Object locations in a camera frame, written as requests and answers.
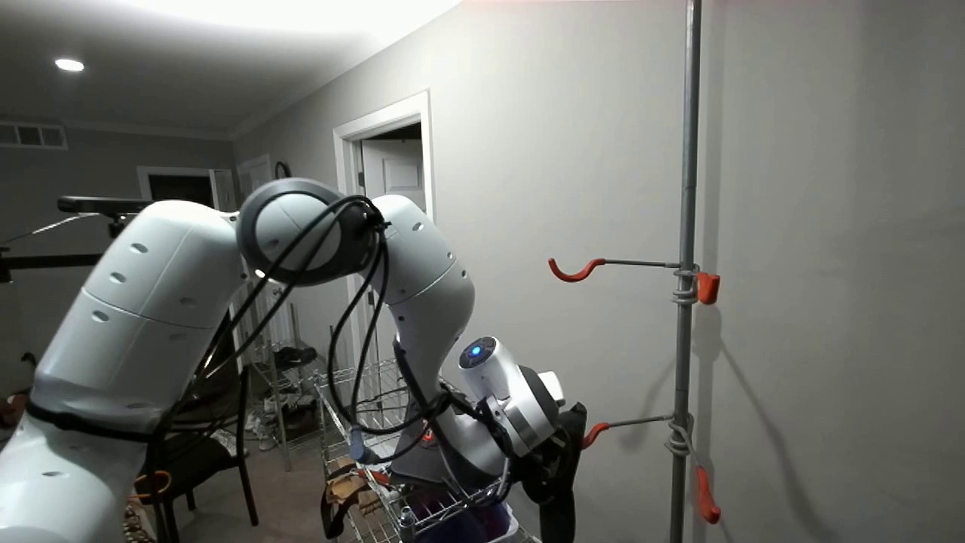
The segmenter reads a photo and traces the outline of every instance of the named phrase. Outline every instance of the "red hook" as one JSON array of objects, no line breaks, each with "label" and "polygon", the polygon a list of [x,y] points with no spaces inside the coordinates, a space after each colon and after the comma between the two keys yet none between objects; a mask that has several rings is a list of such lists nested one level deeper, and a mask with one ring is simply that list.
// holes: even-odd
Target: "red hook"
[{"label": "red hook", "polygon": [[598,437],[599,437],[602,431],[610,431],[610,429],[612,429],[610,422],[592,426],[592,431],[584,431],[584,437],[583,437],[583,449],[593,446]]},{"label": "red hook", "polygon": [[722,522],[722,506],[716,500],[711,473],[706,471],[706,466],[698,468],[695,486],[698,486],[701,519],[710,522],[710,525],[717,525]]},{"label": "red hook", "polygon": [[566,275],[554,259],[550,259],[550,271],[551,271],[557,280],[566,280],[566,284],[578,284],[578,280],[592,279],[592,271],[593,271],[598,266],[607,266],[607,259],[592,259],[592,263],[584,263],[578,271]]},{"label": "red hook", "polygon": [[698,275],[698,301],[717,306],[717,294],[722,294],[722,275],[701,271]]}]

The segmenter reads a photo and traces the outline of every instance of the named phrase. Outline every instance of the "gray wall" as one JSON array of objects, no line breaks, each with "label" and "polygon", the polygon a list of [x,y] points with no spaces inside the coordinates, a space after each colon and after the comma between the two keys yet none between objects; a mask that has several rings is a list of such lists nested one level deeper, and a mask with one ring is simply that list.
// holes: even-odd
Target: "gray wall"
[{"label": "gray wall", "polygon": [[[430,92],[438,223],[470,334],[554,368],[592,416],[670,412],[682,3],[466,3],[236,141],[334,184],[332,131]],[[962,540],[965,3],[710,3],[698,456],[711,543]],[[665,540],[663,429],[578,471],[578,540]]]},{"label": "gray wall", "polygon": [[[59,220],[58,197],[62,194],[139,197],[135,166],[232,166],[232,149],[209,140],[65,131],[65,141],[68,150],[0,149],[0,245],[9,245],[9,255],[92,255],[108,241],[106,223],[92,220],[9,241]],[[23,384],[22,354],[45,350],[84,275],[84,268],[13,271],[13,284],[0,284],[0,390]]]}]

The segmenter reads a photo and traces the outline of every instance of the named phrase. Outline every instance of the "metal pole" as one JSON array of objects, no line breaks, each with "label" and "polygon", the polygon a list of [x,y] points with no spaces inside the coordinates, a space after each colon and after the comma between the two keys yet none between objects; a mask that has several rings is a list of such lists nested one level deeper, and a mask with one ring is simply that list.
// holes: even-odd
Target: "metal pole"
[{"label": "metal pole", "polygon": [[[702,0],[686,0],[686,67],[684,67],[684,166],[682,166],[682,230],[678,230],[678,280],[676,295],[676,408],[673,426],[691,440],[691,317],[695,317],[695,223],[698,223],[698,150],[701,150],[701,22]],[[670,543],[684,540],[684,491],[686,489],[686,444],[673,454],[673,504]]]}]

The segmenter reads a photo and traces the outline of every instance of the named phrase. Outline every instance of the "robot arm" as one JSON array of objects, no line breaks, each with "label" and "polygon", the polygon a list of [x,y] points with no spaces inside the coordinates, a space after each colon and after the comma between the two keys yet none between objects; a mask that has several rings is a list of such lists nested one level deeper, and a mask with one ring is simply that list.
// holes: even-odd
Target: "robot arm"
[{"label": "robot arm", "polygon": [[416,416],[427,416],[441,440],[427,468],[425,456],[403,456],[391,466],[399,473],[482,486],[557,431],[550,392],[557,385],[492,338],[460,354],[477,384],[466,400],[438,384],[470,319],[472,284],[413,202],[342,198],[298,179],[257,190],[239,223],[201,205],[158,202],[116,238],[38,361],[29,412],[0,456],[0,540],[121,534],[119,504],[242,288],[242,257],[291,288],[383,266],[372,279],[399,327],[401,375]]}]

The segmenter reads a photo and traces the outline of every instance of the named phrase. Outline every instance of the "chair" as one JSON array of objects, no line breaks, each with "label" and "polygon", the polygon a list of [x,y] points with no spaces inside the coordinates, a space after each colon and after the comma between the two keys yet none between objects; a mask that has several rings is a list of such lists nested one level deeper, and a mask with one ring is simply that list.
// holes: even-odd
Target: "chair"
[{"label": "chair", "polygon": [[216,368],[196,372],[188,396],[165,416],[139,478],[139,499],[153,504],[164,540],[177,543],[174,499],[185,496],[188,506],[196,509],[192,489],[229,468],[239,468],[248,519],[258,525],[244,466],[244,408],[248,368],[239,372],[236,359],[225,359]]}]

